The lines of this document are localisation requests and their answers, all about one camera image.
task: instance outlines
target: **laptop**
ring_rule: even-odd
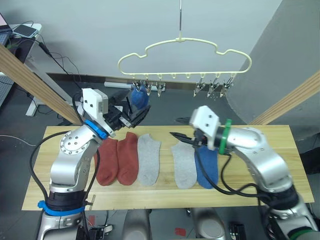
[[[6,46],[10,35],[12,34],[12,29],[6,22],[2,14],[0,13],[0,44]]]

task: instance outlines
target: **gray sock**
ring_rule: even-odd
[[[151,186],[157,181],[160,145],[161,142],[153,140],[149,133],[138,138],[138,180],[142,185]]]
[[[197,181],[195,150],[187,143],[179,141],[171,147],[174,160],[174,178],[179,189],[189,189]]]

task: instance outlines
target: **red sock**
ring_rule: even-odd
[[[131,185],[137,179],[139,171],[138,138],[132,132],[127,132],[125,139],[116,145],[119,171],[118,181],[123,185]]]
[[[100,165],[96,174],[96,180],[101,186],[110,185],[117,176],[117,142],[118,140],[107,138],[99,147]],[[94,164],[97,165],[97,154],[94,155]]]

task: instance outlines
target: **blue zip tie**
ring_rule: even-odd
[[[108,137],[108,135],[104,131],[102,131],[99,127],[97,127],[97,125],[95,125],[92,121],[86,119],[84,123],[87,124],[89,127],[91,127],[98,134],[100,138],[106,139]]]
[[[48,208],[46,205],[46,202],[44,200],[41,200],[38,202],[38,208],[43,209],[47,214],[55,217],[62,217],[62,216],[68,216],[68,215],[73,215],[73,214],[78,214],[81,213],[85,210],[85,207],[82,206],[77,209],[69,210],[69,211],[54,211]]]

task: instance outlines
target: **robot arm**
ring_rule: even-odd
[[[221,126],[219,117],[208,106],[195,109],[189,124],[195,129],[193,138],[181,133],[171,134],[194,146],[218,148],[222,155],[234,152],[245,161],[258,185],[258,193],[268,196],[261,200],[271,207],[269,221],[276,239],[290,239],[303,231],[318,231],[302,197],[295,190],[286,162],[269,146],[263,132],[253,127],[231,127],[230,121]],[[308,234],[317,236],[309,239],[319,238],[319,232]]]
[[[44,209],[38,240],[85,239],[80,226],[88,193],[90,163],[98,147],[108,136],[126,126],[134,128],[149,112],[150,106],[132,112],[128,101],[122,101],[128,90],[108,99],[97,89],[85,88],[83,108],[92,121],[85,120],[81,127],[67,132],[59,144],[59,154],[51,166],[50,192],[38,206]]]

